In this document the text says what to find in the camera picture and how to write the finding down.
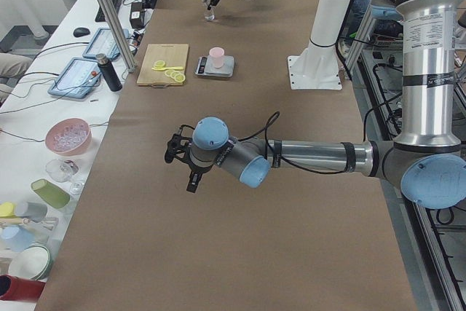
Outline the pink plastic cup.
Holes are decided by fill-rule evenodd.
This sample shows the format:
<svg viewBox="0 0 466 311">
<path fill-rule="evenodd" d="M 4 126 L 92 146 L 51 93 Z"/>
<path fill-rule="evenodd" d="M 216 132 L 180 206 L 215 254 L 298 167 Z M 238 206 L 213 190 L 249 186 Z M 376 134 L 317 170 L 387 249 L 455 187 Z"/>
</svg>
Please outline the pink plastic cup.
<svg viewBox="0 0 466 311">
<path fill-rule="evenodd" d="M 212 47 L 209 50 L 209 57 L 214 68 L 221 68 L 224 65 L 224 49 L 222 47 Z"/>
</svg>

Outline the digital kitchen scale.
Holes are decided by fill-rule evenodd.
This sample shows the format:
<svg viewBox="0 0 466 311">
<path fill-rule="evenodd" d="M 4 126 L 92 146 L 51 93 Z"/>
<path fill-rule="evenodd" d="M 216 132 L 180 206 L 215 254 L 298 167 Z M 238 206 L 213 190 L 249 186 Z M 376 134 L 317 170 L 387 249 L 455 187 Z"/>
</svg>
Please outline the digital kitchen scale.
<svg viewBox="0 0 466 311">
<path fill-rule="evenodd" d="M 213 65 L 212 58 L 210 56 L 201 56 L 197 61 L 197 66 L 194 73 L 197 76 L 213 77 L 213 78 L 230 78 L 234 73 L 234 57 L 225 56 L 222 67 L 216 68 Z"/>
</svg>

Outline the green cup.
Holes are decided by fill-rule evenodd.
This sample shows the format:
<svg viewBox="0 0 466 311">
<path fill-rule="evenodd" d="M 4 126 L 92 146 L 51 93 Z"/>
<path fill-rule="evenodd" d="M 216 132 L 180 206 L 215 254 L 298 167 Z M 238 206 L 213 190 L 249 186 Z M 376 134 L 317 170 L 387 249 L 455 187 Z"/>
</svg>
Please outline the green cup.
<svg viewBox="0 0 466 311">
<path fill-rule="evenodd" d="M 71 199 L 67 192 L 44 178 L 32 182 L 31 189 L 55 209 L 66 207 Z"/>
</svg>

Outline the grey cup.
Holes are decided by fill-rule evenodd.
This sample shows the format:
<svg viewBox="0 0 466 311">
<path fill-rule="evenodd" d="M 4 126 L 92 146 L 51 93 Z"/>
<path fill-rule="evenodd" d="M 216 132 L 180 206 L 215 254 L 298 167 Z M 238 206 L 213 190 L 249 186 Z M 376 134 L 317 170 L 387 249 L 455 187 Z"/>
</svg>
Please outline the grey cup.
<svg viewBox="0 0 466 311">
<path fill-rule="evenodd" d="M 37 202 L 22 201 L 15 206 L 14 214 L 34 222 L 40 222 L 47 216 L 47 206 Z"/>
</svg>

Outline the yellow cup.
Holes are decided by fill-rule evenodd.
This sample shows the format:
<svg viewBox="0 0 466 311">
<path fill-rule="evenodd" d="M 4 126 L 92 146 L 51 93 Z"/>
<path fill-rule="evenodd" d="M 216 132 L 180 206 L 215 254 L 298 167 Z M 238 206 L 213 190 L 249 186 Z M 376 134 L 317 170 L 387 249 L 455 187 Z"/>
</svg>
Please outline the yellow cup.
<svg viewBox="0 0 466 311">
<path fill-rule="evenodd" d="M 12 218 L 15 217 L 15 204 L 13 202 L 3 202 L 0 204 L 0 217 Z"/>
</svg>

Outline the light blue cup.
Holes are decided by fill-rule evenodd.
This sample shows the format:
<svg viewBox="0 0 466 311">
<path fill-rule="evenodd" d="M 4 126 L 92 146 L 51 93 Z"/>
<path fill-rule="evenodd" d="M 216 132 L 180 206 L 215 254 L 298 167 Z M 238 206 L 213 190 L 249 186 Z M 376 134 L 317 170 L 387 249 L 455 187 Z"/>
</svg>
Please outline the light blue cup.
<svg viewBox="0 0 466 311">
<path fill-rule="evenodd" d="M 1 239 L 4 241 L 6 247 L 14 252 L 24 251 L 35 242 L 35 237 L 32 232 L 17 225 L 3 228 L 1 231 Z"/>
</svg>

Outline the red cylinder cup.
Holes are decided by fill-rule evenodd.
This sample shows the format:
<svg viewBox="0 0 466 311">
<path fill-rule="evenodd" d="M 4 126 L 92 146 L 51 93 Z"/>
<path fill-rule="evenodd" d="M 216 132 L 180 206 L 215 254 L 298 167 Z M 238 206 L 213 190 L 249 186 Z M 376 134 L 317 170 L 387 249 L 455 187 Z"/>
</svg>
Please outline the red cylinder cup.
<svg viewBox="0 0 466 311">
<path fill-rule="evenodd" d="M 37 302 L 46 286 L 45 282 L 17 276 L 1 276 L 1 300 L 15 302 Z"/>
</svg>

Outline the wooden cutting board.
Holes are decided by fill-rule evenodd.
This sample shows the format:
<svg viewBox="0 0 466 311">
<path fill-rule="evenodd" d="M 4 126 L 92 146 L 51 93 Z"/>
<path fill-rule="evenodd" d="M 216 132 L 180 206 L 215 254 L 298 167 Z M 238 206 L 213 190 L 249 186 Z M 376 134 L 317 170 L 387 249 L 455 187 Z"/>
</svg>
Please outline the wooden cutting board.
<svg viewBox="0 0 466 311">
<path fill-rule="evenodd" d="M 149 44 L 136 81 L 142 87 L 183 86 L 188 44 Z"/>
</svg>

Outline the yellow plastic knife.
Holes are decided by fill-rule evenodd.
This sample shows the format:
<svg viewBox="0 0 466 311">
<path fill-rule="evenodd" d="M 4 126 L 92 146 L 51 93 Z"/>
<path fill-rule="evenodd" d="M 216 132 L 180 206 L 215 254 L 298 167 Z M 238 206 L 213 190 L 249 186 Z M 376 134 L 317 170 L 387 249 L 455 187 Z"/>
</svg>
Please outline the yellow plastic knife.
<svg viewBox="0 0 466 311">
<path fill-rule="evenodd" d="M 154 71 L 166 71 L 166 70 L 174 70 L 174 71 L 182 71 L 184 70 L 183 66 L 153 66 L 151 67 L 152 70 Z"/>
</svg>

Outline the lemon slice right top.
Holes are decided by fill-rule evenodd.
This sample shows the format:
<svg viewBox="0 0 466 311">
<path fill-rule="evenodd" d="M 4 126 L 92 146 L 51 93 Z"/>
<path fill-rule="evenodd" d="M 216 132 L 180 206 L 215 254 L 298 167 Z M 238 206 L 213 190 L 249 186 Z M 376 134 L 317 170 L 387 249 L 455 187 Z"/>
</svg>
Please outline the lemon slice right top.
<svg viewBox="0 0 466 311">
<path fill-rule="evenodd" d="M 160 69 L 160 68 L 164 68 L 165 66 L 166 66 L 166 62 L 164 60 L 157 60 L 156 62 L 154 62 L 153 68 Z"/>
</svg>

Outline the pink bowl with ice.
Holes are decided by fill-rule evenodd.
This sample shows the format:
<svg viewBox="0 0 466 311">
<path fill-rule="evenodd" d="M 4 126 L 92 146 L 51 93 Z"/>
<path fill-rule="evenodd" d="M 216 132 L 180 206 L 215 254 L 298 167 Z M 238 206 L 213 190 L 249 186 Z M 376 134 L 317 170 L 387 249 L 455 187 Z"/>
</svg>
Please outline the pink bowl with ice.
<svg viewBox="0 0 466 311">
<path fill-rule="evenodd" d="M 92 141 L 90 126 L 80 118 L 69 118 L 54 125 L 46 135 L 46 147 L 60 156 L 75 156 L 87 151 Z"/>
</svg>

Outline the wine glass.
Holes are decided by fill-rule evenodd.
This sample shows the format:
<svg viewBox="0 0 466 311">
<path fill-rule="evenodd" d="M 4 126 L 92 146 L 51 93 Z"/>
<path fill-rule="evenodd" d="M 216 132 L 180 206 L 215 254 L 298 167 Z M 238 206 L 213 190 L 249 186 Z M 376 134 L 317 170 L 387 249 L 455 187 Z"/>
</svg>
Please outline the wine glass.
<svg viewBox="0 0 466 311">
<path fill-rule="evenodd" d="M 50 160 L 45 170 L 52 180 L 58 183 L 69 182 L 69 193 L 73 196 L 79 196 L 83 192 L 85 180 L 76 177 L 79 174 L 79 167 L 72 160 Z"/>
</svg>

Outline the teach pendant near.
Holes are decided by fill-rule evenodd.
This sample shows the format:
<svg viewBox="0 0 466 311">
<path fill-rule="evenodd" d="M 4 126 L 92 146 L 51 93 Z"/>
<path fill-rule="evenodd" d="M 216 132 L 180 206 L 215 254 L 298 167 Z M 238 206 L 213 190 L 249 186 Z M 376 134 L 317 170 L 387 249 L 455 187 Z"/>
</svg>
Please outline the teach pendant near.
<svg viewBox="0 0 466 311">
<path fill-rule="evenodd" d="M 100 84 L 101 73 L 95 60 L 73 58 L 48 89 L 48 94 L 81 100 Z"/>
</svg>

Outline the teach pendant far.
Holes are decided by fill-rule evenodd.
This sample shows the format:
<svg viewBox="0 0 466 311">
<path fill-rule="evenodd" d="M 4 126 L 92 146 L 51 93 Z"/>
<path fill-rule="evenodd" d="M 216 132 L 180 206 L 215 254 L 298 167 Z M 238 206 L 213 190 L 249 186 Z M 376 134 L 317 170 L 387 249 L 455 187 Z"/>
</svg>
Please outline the teach pendant far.
<svg viewBox="0 0 466 311">
<path fill-rule="evenodd" d="M 109 28 L 99 28 L 86 46 L 82 57 L 95 60 L 97 54 L 104 54 L 109 60 L 119 57 L 119 48 Z"/>
</svg>

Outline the black computer mouse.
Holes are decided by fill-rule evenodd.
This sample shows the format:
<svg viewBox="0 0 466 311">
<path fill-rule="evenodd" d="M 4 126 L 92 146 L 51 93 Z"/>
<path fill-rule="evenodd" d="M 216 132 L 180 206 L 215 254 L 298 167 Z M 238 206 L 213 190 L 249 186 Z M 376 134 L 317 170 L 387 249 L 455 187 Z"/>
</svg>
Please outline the black computer mouse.
<svg viewBox="0 0 466 311">
<path fill-rule="evenodd" d="M 90 30 L 85 27 L 78 27 L 78 28 L 75 28 L 73 31 L 73 36 L 76 38 L 87 36 L 87 35 L 90 35 Z"/>
</svg>

